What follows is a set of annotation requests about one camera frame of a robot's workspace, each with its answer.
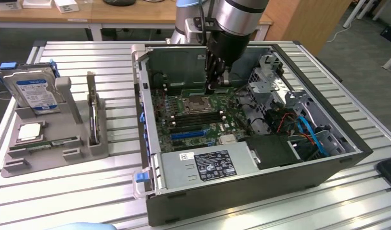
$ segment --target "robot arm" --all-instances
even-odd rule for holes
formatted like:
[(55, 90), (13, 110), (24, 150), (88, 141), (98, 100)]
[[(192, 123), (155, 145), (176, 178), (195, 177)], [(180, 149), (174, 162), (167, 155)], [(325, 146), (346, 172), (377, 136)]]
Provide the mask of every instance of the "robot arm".
[(214, 18), (204, 19), (208, 21), (207, 25), (200, 26), (203, 20), (200, 20), (199, 1), (178, 1), (176, 30), (171, 43), (194, 42), (187, 33), (187, 19), (194, 19), (199, 35), (202, 35), (203, 27), (210, 33), (206, 42), (206, 94), (214, 93), (218, 83), (226, 85), (228, 82), (232, 64), (244, 53), (250, 35), (255, 30), (267, 4), (268, 0), (218, 0), (212, 8)]

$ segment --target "aluminum table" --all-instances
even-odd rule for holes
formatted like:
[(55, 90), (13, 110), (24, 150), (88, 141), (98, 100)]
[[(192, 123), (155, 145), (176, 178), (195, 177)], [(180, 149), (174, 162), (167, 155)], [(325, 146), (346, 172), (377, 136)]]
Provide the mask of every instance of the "aluminum table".
[[(146, 201), (132, 196), (132, 173), (142, 169), (132, 43), (140, 42), (48, 42), (32, 48), (28, 63), (57, 62), (61, 76), (72, 79), (76, 100), (85, 99), (87, 71), (96, 72), (111, 157), (12, 178), (0, 176), (0, 230), (39, 230), (72, 222), (111, 223), (120, 230), (391, 229), (391, 185), (375, 170), (375, 164), (391, 157), (391, 133), (314, 56), (292, 42), (278, 43), (374, 149), (373, 155), (315, 188), (175, 224), (148, 226)], [(287, 69), (284, 77), (299, 86)], [(5, 136), (13, 129), (13, 106), (11, 100), (0, 125), (0, 168), (9, 141)]]

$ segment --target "white box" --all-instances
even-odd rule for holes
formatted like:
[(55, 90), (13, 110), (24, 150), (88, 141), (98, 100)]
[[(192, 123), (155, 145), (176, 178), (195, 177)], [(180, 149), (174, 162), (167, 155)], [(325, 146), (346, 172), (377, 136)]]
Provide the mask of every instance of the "white box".
[(21, 4), (17, 0), (13, 0), (11, 2), (0, 2), (0, 11), (20, 10), (21, 8)]
[(52, 0), (24, 0), (23, 7), (28, 9), (52, 9)]
[(79, 6), (75, 0), (55, 0), (55, 4), (61, 13), (79, 11)]

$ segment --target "gray floor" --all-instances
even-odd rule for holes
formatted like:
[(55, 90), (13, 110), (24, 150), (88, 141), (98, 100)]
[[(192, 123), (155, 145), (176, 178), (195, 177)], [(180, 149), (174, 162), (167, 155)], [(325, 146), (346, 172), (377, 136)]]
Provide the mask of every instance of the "gray floor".
[[(349, 16), (346, 12), (335, 32)], [(381, 37), (385, 26), (369, 18), (355, 20), (351, 28), (325, 45), (318, 57), (342, 77), (343, 85), (391, 131), (391, 71), (381, 66), (391, 57), (391, 43)], [(120, 31), (120, 40), (163, 40), (171, 30)], [(80, 29), (0, 29), (0, 63), (25, 62), (35, 40), (85, 41)], [(0, 120), (8, 101), (0, 100)]]

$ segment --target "gray parts holder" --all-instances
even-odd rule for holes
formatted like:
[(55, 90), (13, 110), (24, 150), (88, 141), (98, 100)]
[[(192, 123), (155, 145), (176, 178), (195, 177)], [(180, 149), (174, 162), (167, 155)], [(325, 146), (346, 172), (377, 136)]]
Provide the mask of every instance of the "gray parts holder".
[[(59, 104), (60, 113), (36, 115), (29, 107), (15, 109), (15, 129), (1, 170), (5, 178), (108, 157), (106, 101), (99, 99), (98, 106), (100, 143), (91, 145), (88, 101), (75, 102), (69, 78), (57, 78), (56, 88), (67, 101)], [(33, 123), (41, 124), (40, 136), (19, 143), (20, 127)]]

